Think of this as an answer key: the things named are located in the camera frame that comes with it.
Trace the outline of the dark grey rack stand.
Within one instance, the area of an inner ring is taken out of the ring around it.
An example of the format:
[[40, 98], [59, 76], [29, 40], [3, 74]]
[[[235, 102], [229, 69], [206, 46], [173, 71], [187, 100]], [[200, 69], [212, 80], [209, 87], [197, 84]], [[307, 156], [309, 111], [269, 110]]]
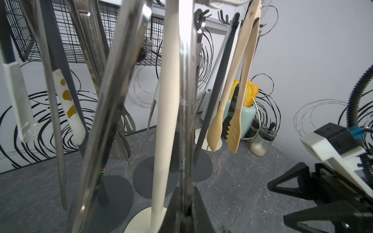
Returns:
[[[51, 1], [41, 1], [41, 11], [55, 90], [73, 133], [72, 142], [84, 154], [88, 140], [87, 129]], [[105, 170], [101, 170], [89, 232], [112, 232], [127, 217], [132, 203], [133, 191], [130, 183], [120, 176], [106, 176]]]
[[151, 128], [145, 142], [145, 148], [149, 149], [150, 157], [142, 160], [135, 168], [133, 184], [136, 191], [145, 198], [152, 199], [160, 194], [168, 196], [175, 189], [179, 173], [175, 162], [175, 146], [168, 145], [167, 150], [159, 151], [156, 146], [155, 127]]
[[194, 182], [200, 182], [208, 179], [210, 175], [212, 174], [213, 166], [212, 161], [210, 157], [202, 151], [202, 146], [205, 140], [206, 133], [208, 131], [210, 121], [212, 119], [212, 115], [214, 113], [214, 109], [216, 106], [216, 103], [218, 101], [219, 93], [222, 87], [222, 84], [224, 82], [230, 53], [232, 50], [235, 33], [236, 30], [240, 28], [240, 13], [235, 13], [234, 17], [232, 18], [232, 22], [230, 24], [230, 31], [228, 34], [228, 39], [223, 46], [224, 50], [220, 59], [219, 69], [217, 72], [217, 76], [215, 78], [215, 83], [213, 86], [213, 89], [211, 91], [209, 103], [207, 106], [206, 114], [204, 117], [204, 122], [202, 125], [202, 128], [200, 130], [200, 134], [198, 137], [197, 145], [194, 150], [193, 155], [193, 167], [192, 167], [192, 180]]

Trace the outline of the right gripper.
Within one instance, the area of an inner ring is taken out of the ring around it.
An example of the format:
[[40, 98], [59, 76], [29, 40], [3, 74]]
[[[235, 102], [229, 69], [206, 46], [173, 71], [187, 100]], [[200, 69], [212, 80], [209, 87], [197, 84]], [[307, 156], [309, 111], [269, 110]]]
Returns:
[[370, 150], [358, 139], [372, 132], [368, 127], [328, 123], [301, 138], [304, 147], [319, 160], [311, 172], [305, 163], [268, 183], [272, 192], [314, 201], [316, 207], [287, 214], [286, 226], [301, 233], [319, 233], [308, 221], [329, 221], [336, 233], [373, 231], [373, 186], [356, 173], [364, 168], [360, 158]]

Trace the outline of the small glass jar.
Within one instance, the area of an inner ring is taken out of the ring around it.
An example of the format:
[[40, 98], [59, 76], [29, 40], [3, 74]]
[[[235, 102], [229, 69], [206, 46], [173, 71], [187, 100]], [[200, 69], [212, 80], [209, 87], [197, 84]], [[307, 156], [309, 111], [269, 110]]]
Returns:
[[250, 146], [250, 151], [254, 155], [263, 157], [266, 153], [271, 151], [272, 143], [277, 137], [275, 126], [276, 123], [272, 122], [269, 127], [260, 128]]

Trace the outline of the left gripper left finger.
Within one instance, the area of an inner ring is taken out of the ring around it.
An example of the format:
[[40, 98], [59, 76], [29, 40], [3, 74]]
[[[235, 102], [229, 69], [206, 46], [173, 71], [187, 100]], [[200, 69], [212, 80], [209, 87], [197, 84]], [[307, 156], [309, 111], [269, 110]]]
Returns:
[[179, 233], [181, 224], [181, 191], [177, 186], [171, 197], [159, 233]]

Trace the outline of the cream rack stand front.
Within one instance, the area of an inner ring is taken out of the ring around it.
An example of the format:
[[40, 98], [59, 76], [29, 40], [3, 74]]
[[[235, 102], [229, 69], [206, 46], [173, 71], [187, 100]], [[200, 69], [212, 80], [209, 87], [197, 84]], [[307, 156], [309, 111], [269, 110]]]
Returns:
[[[174, 142], [180, 104], [179, 1], [166, 1], [163, 51], [159, 79], [156, 146], [167, 150]], [[138, 212], [125, 228], [126, 233], [158, 233], [167, 208], [165, 196], [154, 196], [150, 207]]]

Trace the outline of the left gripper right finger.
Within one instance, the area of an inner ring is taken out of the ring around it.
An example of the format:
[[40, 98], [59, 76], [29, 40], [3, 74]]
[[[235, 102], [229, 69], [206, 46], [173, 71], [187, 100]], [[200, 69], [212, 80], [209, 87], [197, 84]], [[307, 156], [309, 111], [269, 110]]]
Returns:
[[215, 233], [198, 187], [193, 187], [191, 206], [193, 233]]

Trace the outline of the dark cylinder in basket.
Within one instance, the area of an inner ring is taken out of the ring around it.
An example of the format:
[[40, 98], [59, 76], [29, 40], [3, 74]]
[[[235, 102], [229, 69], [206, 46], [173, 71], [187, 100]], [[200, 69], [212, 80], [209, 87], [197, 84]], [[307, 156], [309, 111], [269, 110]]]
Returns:
[[137, 57], [137, 63], [142, 62], [145, 60], [147, 55], [149, 54], [149, 51], [152, 50], [152, 40], [148, 38], [144, 38], [142, 41], [142, 45], [140, 48], [140, 52]]

